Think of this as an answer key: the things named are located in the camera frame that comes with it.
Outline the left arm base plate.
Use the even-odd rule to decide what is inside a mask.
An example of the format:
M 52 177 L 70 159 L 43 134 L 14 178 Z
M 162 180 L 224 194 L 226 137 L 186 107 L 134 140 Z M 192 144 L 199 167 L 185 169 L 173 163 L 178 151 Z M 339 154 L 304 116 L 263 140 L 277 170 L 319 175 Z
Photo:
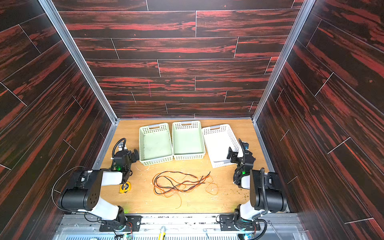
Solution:
M 125 220 L 101 221 L 100 232 L 138 232 L 141 227 L 142 216 L 125 215 Z

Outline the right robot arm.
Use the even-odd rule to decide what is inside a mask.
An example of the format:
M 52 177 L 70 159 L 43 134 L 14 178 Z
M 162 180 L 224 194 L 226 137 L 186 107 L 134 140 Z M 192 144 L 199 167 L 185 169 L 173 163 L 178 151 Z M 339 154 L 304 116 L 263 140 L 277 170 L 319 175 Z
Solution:
M 259 231 L 267 230 L 267 221 L 261 217 L 268 213 L 283 212 L 287 208 L 287 197 L 279 176 L 274 172 L 265 172 L 264 168 L 254 170 L 256 158 L 249 151 L 249 144 L 239 140 L 240 148 L 236 152 L 229 148 L 227 159 L 237 165 L 233 183 L 240 189 L 250 191 L 250 200 L 238 205 L 232 214 L 220 215 L 222 231 Z

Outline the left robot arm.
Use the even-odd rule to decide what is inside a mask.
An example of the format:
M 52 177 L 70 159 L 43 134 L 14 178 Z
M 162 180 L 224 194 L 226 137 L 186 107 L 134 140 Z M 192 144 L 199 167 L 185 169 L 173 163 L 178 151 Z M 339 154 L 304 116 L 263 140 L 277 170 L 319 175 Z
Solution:
M 138 150 L 113 152 L 110 169 L 83 170 L 75 173 L 70 183 L 60 194 L 56 207 L 62 211 L 91 214 L 101 222 L 101 231 L 123 232 L 134 230 L 121 206 L 113 205 L 101 197 L 101 187 L 119 186 L 125 194 L 132 188 L 128 181 L 132 175 L 132 164 L 139 160 Z

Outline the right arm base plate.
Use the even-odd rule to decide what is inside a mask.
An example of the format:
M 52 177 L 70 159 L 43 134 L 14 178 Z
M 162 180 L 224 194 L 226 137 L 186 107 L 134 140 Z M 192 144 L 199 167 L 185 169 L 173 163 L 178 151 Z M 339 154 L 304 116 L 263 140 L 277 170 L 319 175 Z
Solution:
M 250 220 L 244 220 L 240 217 L 235 217 L 234 214 L 221 214 L 216 217 L 217 223 L 220 225 L 222 232 L 233 231 L 260 231 L 260 224 Z

